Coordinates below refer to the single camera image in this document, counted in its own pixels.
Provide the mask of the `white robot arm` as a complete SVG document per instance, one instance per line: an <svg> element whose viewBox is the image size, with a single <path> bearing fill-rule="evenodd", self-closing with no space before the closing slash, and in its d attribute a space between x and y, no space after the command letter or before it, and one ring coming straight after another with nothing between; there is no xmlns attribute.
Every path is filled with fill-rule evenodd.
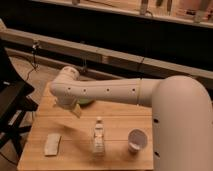
<svg viewBox="0 0 213 171"><path fill-rule="evenodd" d="M59 105L93 99L152 109L154 171L213 171L213 104L202 83L176 75L164 79L80 81L66 66L50 84Z"/></svg>

